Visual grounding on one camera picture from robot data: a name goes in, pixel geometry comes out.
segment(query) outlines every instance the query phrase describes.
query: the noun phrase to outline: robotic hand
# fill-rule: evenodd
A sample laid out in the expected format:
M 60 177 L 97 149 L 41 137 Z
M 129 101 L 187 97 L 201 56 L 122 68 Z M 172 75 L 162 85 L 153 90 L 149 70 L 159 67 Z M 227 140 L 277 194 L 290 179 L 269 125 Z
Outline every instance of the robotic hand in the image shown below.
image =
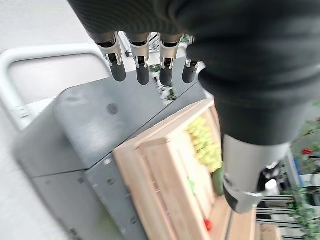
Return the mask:
M 126 78 L 118 31 L 131 43 L 137 78 L 149 81 L 149 33 L 161 39 L 160 81 L 171 71 L 183 33 L 183 80 L 214 95 L 225 165 L 224 192 L 232 209 L 249 211 L 277 187 L 279 161 L 320 92 L 318 0 L 68 0 L 99 45 L 117 81 Z

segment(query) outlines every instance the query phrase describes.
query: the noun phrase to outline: wooden crate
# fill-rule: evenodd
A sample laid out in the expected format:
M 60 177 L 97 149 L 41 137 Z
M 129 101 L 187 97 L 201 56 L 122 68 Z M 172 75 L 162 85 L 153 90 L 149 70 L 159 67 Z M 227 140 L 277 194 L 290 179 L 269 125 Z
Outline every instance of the wooden crate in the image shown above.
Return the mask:
M 220 142 L 213 105 L 212 99 L 189 105 L 113 151 L 149 240 L 225 239 L 231 209 L 215 196 L 185 132 L 202 117 L 213 141 Z M 205 220 L 213 223 L 212 231 Z

